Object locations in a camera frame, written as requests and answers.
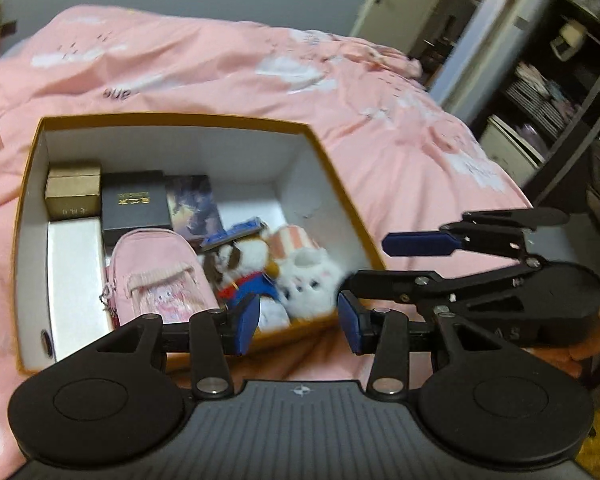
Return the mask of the white bedroom door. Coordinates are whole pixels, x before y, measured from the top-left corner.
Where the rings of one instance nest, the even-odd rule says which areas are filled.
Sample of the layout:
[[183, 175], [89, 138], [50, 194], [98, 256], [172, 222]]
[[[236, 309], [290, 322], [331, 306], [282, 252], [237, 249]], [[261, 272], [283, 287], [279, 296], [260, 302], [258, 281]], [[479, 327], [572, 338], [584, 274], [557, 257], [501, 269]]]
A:
[[438, 0], [365, 0], [350, 35], [407, 54]]

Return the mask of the pink mini backpack pouch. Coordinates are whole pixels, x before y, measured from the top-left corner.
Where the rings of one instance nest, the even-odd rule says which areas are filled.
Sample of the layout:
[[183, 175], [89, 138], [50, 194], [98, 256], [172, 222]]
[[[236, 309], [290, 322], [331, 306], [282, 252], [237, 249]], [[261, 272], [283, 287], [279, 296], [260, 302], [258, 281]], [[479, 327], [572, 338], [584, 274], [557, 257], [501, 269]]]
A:
[[100, 301], [116, 327], [144, 314], [181, 323], [219, 307], [194, 248], [166, 229], [138, 229], [119, 238]]

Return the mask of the purple illustrated card box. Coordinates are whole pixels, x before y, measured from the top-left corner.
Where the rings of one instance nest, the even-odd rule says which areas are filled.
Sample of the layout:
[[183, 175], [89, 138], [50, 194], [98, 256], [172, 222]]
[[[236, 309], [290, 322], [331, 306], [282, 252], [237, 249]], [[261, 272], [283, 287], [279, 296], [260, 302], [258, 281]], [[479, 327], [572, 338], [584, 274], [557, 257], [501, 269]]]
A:
[[205, 174], [166, 178], [172, 230], [189, 244], [199, 246], [205, 238], [223, 229], [211, 182]]

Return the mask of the gold textured gift box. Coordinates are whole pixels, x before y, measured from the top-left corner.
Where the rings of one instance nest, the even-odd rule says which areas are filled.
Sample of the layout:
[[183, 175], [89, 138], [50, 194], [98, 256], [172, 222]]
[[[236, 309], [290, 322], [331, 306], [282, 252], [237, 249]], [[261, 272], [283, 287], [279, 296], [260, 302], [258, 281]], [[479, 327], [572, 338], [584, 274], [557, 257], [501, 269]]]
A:
[[50, 220], [99, 216], [101, 175], [96, 162], [50, 166], [44, 192]]

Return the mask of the white flat box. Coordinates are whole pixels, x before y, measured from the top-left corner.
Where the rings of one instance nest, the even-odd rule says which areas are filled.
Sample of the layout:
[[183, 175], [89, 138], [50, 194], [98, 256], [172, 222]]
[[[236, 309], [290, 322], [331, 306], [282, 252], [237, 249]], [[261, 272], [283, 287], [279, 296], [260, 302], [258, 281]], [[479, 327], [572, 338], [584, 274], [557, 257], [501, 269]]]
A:
[[105, 252], [97, 217], [50, 222], [47, 293], [57, 361], [112, 331], [106, 304]]

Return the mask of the dark bookshelf with items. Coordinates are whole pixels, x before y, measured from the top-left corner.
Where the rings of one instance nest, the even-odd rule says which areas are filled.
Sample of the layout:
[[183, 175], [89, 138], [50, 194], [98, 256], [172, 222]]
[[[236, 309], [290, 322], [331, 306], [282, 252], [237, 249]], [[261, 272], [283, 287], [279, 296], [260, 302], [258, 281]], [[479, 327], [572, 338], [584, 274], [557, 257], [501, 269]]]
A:
[[471, 128], [532, 204], [584, 210], [600, 163], [600, 0], [550, 0]]

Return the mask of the blue paper hang tag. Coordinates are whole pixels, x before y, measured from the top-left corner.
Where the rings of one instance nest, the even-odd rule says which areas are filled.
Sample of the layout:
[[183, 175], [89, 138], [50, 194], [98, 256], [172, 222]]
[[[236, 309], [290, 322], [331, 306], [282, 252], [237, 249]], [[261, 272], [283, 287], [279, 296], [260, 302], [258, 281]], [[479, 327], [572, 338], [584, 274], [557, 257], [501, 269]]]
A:
[[211, 252], [220, 246], [232, 244], [235, 240], [259, 235], [265, 227], [266, 224], [259, 217], [236, 223], [227, 230], [218, 231], [207, 236], [200, 244], [200, 251]]

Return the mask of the pink printed bed duvet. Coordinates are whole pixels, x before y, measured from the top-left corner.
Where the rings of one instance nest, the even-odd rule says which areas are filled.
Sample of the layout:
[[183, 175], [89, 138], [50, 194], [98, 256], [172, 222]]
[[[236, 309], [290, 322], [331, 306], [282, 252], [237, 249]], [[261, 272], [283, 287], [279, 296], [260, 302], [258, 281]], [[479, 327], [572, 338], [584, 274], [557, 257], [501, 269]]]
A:
[[249, 22], [74, 6], [0, 58], [0, 479], [23, 462], [6, 408], [22, 382], [10, 256], [24, 164], [43, 117], [208, 113], [311, 127], [374, 240], [527, 197], [417, 83], [368, 41]]

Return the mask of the orange cardboard storage box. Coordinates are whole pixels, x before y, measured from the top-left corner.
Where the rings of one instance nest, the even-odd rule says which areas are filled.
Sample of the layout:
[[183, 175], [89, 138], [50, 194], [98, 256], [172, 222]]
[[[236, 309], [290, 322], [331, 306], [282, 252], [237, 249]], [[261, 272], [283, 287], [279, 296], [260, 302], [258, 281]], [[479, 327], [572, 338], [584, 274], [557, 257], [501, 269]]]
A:
[[259, 217], [303, 226], [347, 271], [381, 269], [381, 255], [316, 134], [298, 122], [204, 114], [46, 117], [22, 180], [12, 250], [17, 367], [54, 364], [44, 200], [52, 165], [98, 162], [105, 172], [205, 174], [226, 224]]

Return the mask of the black box gold lettering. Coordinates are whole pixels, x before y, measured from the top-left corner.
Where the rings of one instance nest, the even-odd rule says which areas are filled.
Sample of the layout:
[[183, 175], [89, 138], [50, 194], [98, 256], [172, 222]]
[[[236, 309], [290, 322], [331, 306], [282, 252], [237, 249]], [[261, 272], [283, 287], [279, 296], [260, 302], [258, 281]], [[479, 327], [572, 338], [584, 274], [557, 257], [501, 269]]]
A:
[[116, 172], [100, 180], [102, 240], [114, 247], [137, 229], [170, 229], [166, 178], [161, 171]]

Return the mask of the white plush striped ears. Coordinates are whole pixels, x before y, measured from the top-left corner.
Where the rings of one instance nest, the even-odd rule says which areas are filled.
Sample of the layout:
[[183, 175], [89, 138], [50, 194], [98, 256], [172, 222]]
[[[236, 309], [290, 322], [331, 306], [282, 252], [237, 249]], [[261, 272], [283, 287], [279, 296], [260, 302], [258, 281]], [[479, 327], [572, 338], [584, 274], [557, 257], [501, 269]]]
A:
[[328, 251], [301, 226], [287, 224], [268, 238], [277, 264], [275, 287], [279, 302], [293, 320], [331, 315], [344, 272]]

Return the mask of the brown plush toy blue outfit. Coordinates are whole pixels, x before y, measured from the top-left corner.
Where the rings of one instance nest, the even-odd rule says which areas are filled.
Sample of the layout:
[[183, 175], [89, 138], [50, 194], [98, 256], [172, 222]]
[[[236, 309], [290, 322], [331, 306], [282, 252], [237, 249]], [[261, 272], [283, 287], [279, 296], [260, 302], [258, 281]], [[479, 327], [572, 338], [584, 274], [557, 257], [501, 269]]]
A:
[[279, 302], [275, 287], [278, 267], [270, 256], [267, 226], [259, 235], [203, 252], [202, 258], [204, 273], [221, 304], [231, 309], [248, 294], [256, 294], [260, 296], [261, 332], [290, 326], [289, 315]]

